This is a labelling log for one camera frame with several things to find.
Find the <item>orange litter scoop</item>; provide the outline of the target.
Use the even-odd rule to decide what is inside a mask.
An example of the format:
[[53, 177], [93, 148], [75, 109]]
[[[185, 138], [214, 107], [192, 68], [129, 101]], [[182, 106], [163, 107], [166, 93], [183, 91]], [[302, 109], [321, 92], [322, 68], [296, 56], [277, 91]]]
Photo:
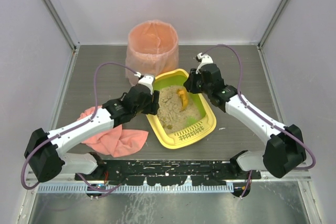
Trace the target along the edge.
[[177, 89], [176, 94], [180, 98], [182, 104], [180, 111], [184, 111], [188, 106], [188, 92], [185, 88], [179, 88]]

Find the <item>yellow green litter box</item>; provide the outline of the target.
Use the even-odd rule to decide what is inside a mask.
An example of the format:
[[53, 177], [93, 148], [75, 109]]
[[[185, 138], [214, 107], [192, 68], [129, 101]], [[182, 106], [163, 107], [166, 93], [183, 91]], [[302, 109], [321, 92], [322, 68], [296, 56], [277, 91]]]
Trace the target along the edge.
[[[183, 86], [188, 73], [183, 69], [176, 69], [157, 76], [154, 88], [160, 90], [169, 86]], [[157, 115], [148, 115], [148, 121], [158, 138], [159, 142], [166, 148], [177, 149], [194, 144], [208, 136], [216, 126], [216, 117], [201, 94], [190, 94], [197, 108], [202, 114], [202, 118], [196, 123], [172, 134], [166, 134]]]

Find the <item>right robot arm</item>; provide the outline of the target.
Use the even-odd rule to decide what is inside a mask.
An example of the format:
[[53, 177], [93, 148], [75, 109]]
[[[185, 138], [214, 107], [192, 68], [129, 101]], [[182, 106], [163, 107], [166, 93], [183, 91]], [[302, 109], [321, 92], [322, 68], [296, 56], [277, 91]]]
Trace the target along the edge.
[[227, 85], [214, 63], [192, 68], [183, 86], [189, 93], [207, 95], [211, 104], [235, 117], [264, 143], [262, 151], [243, 150], [229, 161], [233, 173], [266, 170], [284, 177], [307, 159], [301, 129], [286, 126], [249, 103], [233, 86]]

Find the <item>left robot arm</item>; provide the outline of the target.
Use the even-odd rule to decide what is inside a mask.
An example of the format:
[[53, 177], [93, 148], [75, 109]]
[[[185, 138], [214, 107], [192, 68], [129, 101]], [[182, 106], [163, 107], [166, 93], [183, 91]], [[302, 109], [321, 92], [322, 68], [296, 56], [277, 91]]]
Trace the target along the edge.
[[156, 115], [159, 95], [158, 90], [137, 84], [122, 97], [94, 108], [83, 119], [49, 132], [42, 128], [34, 130], [24, 152], [24, 166], [32, 169], [39, 183], [62, 173], [91, 174], [98, 167], [93, 155], [78, 154], [67, 161], [67, 152], [90, 137], [130, 122], [139, 113]]

